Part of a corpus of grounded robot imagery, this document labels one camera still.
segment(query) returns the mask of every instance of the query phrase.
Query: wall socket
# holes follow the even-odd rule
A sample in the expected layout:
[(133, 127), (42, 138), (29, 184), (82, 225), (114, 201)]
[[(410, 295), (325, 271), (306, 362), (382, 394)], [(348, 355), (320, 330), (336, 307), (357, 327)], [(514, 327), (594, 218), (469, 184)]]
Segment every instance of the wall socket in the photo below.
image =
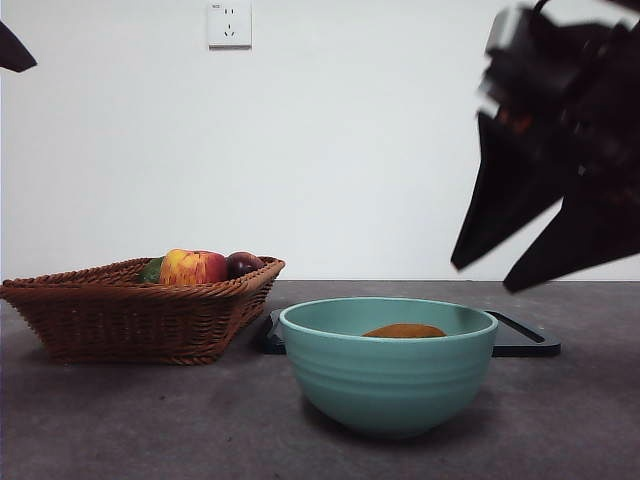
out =
[(209, 50), (251, 48), (251, 0), (209, 4)]

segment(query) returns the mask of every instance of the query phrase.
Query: white wall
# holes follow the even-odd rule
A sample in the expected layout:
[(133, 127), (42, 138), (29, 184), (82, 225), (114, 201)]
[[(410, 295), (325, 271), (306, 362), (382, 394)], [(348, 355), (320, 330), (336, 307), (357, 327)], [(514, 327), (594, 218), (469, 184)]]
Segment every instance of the white wall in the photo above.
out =
[[(3, 74), (3, 277), (183, 247), (290, 279), (501, 280), (554, 211), (462, 274), (449, 258), (510, 3), (254, 0), (253, 50), (210, 52), (204, 0), (4, 0), (39, 66)], [(638, 257), (570, 278), (637, 280)]]

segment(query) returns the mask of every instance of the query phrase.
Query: table surface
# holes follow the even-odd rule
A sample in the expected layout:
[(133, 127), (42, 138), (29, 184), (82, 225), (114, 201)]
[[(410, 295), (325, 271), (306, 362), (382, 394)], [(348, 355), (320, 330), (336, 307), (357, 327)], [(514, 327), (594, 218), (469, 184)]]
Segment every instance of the table surface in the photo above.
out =
[(358, 436), (301, 395), (259, 321), (212, 365), (56, 365), (2, 304), (7, 480), (637, 479), (639, 283), (278, 281), (265, 314), (318, 298), (427, 298), (496, 310), (562, 341), (493, 358), (473, 403), (405, 441)]

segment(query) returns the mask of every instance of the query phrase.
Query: black cutting board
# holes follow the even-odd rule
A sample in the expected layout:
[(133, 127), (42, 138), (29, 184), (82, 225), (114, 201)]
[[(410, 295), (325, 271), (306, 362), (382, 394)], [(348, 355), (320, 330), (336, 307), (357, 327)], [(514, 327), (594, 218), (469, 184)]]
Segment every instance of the black cutting board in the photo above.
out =
[[(278, 321), (281, 311), (274, 310), (267, 315), (256, 335), (256, 343), (264, 353), (286, 353), (282, 326)], [(487, 313), (498, 320), (494, 357), (550, 357), (560, 353), (560, 342), (546, 330), (516, 321), (499, 312)]]

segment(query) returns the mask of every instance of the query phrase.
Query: teal bowl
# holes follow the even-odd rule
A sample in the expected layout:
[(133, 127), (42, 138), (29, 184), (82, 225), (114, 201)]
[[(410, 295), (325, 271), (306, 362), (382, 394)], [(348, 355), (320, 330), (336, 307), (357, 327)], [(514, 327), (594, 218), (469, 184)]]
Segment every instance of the teal bowl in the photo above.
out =
[[(287, 357), (304, 395), (357, 432), (406, 438), (464, 409), (491, 359), (498, 321), (480, 310), (409, 298), (336, 298), (280, 314)], [(375, 338), (392, 323), (423, 323), (446, 337)]]

